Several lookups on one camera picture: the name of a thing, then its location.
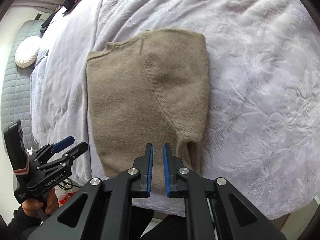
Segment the metal screw cap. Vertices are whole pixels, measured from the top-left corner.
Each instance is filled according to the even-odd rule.
[[[95,185],[98,185],[100,183],[100,179],[98,178],[93,178],[90,180],[90,184],[95,186]]]
[[[138,173],[138,170],[136,168],[131,168],[131,169],[128,169],[128,173],[130,175],[135,175]]]
[[[188,174],[188,173],[189,173],[189,169],[183,167],[183,168],[180,168],[180,169],[179,169],[179,172],[180,172],[181,174]]]
[[[226,185],[227,184],[227,181],[225,178],[217,178],[217,183],[219,185]]]

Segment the black cable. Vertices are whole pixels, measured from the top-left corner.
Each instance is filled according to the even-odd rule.
[[[63,181],[62,183],[67,184],[67,185],[70,185],[71,187],[67,188],[67,187],[65,187],[65,186],[63,186],[63,185],[61,185],[61,184],[59,183],[59,184],[58,184],[59,188],[64,189],[64,190],[69,190],[69,189],[72,189],[73,187],[81,188],[81,187],[79,187],[79,186],[77,186],[77,185],[74,185],[71,179],[69,179],[69,178],[66,178],[66,179],[69,180],[70,183],[65,182],[65,181]]]

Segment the bed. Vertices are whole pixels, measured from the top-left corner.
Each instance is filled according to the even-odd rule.
[[[34,64],[27,68],[19,68],[14,56],[19,44],[27,37],[41,36],[40,29],[44,20],[29,20],[17,33],[9,54],[4,73],[1,95],[1,128],[2,131],[16,120],[21,120],[23,143],[26,149],[38,149],[38,144],[31,131],[30,114],[30,75]]]
[[[40,146],[68,135],[89,143],[73,166],[76,182],[106,179],[87,112],[87,54],[142,30],[178,27],[207,40],[202,175],[227,178],[270,219],[319,191],[320,36],[299,0],[82,0],[63,13],[45,32],[32,72],[31,127]],[[183,215],[183,201],[164,195],[153,190],[134,204]]]

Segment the blue gripper pad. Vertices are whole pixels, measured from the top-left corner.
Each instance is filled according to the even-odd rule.
[[[147,178],[148,197],[150,197],[150,192],[151,192],[152,167],[153,167],[153,145],[151,145],[151,149],[150,149],[150,158],[149,158],[149,166],[148,166],[148,178]]]
[[[64,138],[62,141],[56,143],[52,147],[53,153],[58,153],[64,150],[65,148],[69,147],[70,145],[73,145],[75,143],[75,138],[73,136],[68,136],[67,138]]]
[[[167,191],[167,197],[170,196],[170,181],[169,181],[169,166],[168,166],[168,158],[167,152],[165,148],[165,144],[163,145],[163,168],[164,168],[164,182],[165,182],[165,189]]]

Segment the beige knit sweater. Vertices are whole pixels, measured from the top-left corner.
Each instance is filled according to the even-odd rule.
[[[88,107],[94,144],[107,177],[131,168],[155,146],[152,185],[164,188],[164,143],[200,172],[208,107],[205,37],[180,29],[144,31],[91,52]]]

